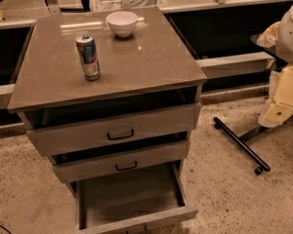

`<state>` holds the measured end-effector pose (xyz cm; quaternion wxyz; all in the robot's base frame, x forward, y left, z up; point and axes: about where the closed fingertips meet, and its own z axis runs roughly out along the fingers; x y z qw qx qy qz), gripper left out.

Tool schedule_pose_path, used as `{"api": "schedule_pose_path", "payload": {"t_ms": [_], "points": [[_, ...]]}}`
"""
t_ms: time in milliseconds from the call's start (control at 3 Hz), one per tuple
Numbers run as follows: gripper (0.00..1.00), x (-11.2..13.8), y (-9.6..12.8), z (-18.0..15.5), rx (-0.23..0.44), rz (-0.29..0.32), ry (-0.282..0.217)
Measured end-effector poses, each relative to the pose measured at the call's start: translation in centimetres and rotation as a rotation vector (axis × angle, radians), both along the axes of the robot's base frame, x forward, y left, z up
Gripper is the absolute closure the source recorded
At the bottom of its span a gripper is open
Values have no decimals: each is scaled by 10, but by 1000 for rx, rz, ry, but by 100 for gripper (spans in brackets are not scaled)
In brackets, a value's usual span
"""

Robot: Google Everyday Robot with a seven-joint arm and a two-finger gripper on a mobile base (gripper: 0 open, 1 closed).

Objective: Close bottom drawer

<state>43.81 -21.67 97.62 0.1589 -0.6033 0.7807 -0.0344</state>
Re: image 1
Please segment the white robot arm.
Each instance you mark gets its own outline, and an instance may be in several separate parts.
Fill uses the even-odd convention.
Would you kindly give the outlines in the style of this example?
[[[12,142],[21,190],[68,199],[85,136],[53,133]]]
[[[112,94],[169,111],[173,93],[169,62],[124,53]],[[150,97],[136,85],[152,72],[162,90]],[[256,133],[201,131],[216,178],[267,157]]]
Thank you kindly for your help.
[[[282,125],[293,115],[293,5],[281,21],[269,26],[256,40],[266,49],[275,47],[275,54],[287,65],[270,76],[269,98],[258,123],[266,128]]]

